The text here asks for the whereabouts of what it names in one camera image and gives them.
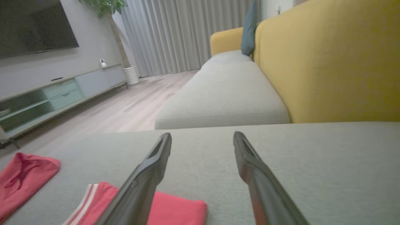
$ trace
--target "folded red shirt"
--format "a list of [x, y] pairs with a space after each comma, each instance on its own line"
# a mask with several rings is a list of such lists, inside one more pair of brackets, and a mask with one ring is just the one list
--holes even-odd
[[[90, 184], [79, 206], [63, 225], [92, 225], [101, 216], [118, 189], [107, 182]], [[203, 225], [207, 205], [156, 192], [148, 225]]]
[[0, 224], [60, 170], [53, 158], [16, 153], [0, 172]]

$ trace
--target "yellow sofa backrest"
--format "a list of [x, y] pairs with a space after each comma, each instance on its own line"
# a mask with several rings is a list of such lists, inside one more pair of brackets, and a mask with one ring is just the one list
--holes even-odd
[[293, 123], [400, 121], [400, 0], [309, 0], [258, 26], [253, 58]]

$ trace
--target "wooden floor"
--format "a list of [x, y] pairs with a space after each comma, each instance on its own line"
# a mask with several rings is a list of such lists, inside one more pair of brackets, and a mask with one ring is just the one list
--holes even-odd
[[[153, 130], [158, 112], [196, 72], [142, 78], [128, 90], [110, 91], [24, 135], [20, 151], [46, 156], [93, 134]], [[0, 169], [17, 151], [13, 145], [0, 150]]]

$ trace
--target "wall-mounted tv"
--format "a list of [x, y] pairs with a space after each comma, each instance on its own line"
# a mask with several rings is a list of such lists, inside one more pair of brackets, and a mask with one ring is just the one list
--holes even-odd
[[75, 47], [60, 0], [0, 0], [0, 58]]

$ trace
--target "curtain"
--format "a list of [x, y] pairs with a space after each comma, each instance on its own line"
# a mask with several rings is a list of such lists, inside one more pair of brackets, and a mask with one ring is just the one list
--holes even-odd
[[210, 36], [241, 27], [252, 0], [126, 0], [122, 18], [141, 77], [199, 69]]

